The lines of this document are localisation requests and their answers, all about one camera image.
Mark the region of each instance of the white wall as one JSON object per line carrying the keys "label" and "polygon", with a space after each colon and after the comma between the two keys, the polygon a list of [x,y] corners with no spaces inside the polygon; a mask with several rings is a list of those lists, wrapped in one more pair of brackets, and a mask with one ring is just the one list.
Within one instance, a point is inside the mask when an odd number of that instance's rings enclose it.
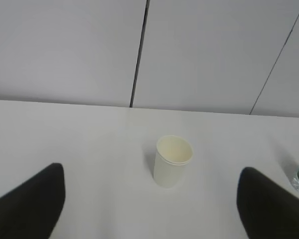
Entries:
{"label": "white wall", "polygon": [[299,117],[299,19],[253,114]]}
{"label": "white wall", "polygon": [[146,0],[0,0],[0,99],[128,106]]}
{"label": "white wall", "polygon": [[151,0],[135,107],[248,114],[299,0]]}

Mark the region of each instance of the black object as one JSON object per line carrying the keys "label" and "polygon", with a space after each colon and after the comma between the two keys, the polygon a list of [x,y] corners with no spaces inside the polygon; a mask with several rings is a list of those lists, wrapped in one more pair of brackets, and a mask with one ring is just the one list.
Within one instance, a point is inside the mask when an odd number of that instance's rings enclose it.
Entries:
{"label": "black object", "polygon": [[254,168],[240,175],[237,207],[250,239],[299,239],[299,199]]}
{"label": "black object", "polygon": [[0,198],[0,239],[48,239],[64,201],[63,167],[53,163]]}

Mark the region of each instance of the cup rim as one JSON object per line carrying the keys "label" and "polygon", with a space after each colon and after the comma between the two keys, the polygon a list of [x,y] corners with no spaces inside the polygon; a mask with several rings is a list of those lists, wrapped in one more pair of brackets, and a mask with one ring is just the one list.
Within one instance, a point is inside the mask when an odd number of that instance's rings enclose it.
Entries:
{"label": "cup rim", "polygon": [[[174,137],[174,138],[179,138],[179,139],[183,140],[183,141],[189,146],[189,148],[190,148],[190,151],[191,151],[191,157],[190,157],[188,160],[186,160],[185,162],[181,162],[181,163],[178,163],[178,162],[172,162],[172,161],[169,161],[169,160],[167,160],[166,158],[164,158],[164,157],[161,155],[161,153],[159,152],[159,150],[158,150],[158,144],[159,144],[164,138],[167,138],[167,137]],[[159,154],[159,156],[161,157],[161,159],[163,159],[166,163],[171,164],[171,165],[175,165],[175,166],[182,166],[182,165],[186,165],[186,164],[188,164],[188,163],[192,160],[193,155],[194,155],[194,151],[193,151],[193,148],[192,148],[191,144],[190,144],[186,139],[184,139],[183,137],[181,137],[181,136],[177,136],[177,135],[173,135],[173,134],[164,135],[164,136],[162,136],[161,138],[158,139],[158,141],[157,141],[157,143],[156,143],[156,152]]]}

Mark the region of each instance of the paper cup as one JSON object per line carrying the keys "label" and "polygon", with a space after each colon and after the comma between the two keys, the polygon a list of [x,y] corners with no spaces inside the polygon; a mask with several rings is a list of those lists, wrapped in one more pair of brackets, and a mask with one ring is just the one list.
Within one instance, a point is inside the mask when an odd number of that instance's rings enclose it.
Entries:
{"label": "paper cup", "polygon": [[156,144],[154,181],[164,188],[171,188],[183,176],[192,156],[193,150],[185,139],[163,136]]}

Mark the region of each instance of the table surface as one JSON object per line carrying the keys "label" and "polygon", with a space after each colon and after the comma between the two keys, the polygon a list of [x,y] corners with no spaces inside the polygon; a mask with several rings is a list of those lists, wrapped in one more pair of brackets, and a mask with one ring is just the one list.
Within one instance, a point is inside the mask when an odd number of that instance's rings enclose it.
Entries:
{"label": "table surface", "polygon": [[[165,134],[194,150],[172,189],[151,174]],[[240,172],[255,167],[299,197],[299,118],[0,101],[0,196],[52,162],[66,183],[52,239],[246,239]]]}

